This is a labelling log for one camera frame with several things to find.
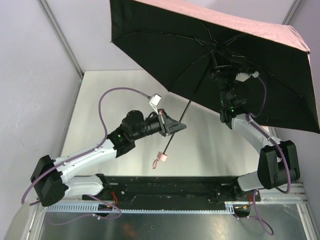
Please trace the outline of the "pink and black folding umbrella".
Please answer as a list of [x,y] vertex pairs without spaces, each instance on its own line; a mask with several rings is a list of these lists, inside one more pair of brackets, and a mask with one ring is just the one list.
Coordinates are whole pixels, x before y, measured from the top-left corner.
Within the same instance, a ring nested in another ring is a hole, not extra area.
[[262,126],[319,133],[310,49],[289,25],[261,22],[183,0],[112,0],[111,41],[169,92],[222,109],[211,73],[250,77],[247,113]]

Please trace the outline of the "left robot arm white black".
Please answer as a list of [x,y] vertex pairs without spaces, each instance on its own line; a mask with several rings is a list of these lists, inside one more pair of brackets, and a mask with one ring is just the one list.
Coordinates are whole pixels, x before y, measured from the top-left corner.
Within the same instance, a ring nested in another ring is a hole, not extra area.
[[68,156],[55,159],[45,155],[31,175],[31,186],[44,207],[56,204],[64,197],[99,195],[108,185],[100,174],[81,177],[77,173],[104,161],[116,159],[135,148],[135,141],[160,134],[171,136],[186,129],[186,125],[171,118],[164,109],[152,112],[147,118],[138,110],[130,111],[114,131],[101,143]]

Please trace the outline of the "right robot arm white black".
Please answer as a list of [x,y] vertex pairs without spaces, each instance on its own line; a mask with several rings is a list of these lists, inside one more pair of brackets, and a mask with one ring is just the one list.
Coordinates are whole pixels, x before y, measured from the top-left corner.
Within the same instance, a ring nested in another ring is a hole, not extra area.
[[297,148],[292,141],[282,141],[257,124],[254,120],[257,114],[245,111],[247,98],[241,97],[240,90],[236,89],[238,76],[258,79],[259,73],[220,66],[211,74],[220,94],[220,121],[239,133],[259,154],[257,170],[239,176],[237,187],[242,192],[276,189],[288,194],[292,182],[300,178]]

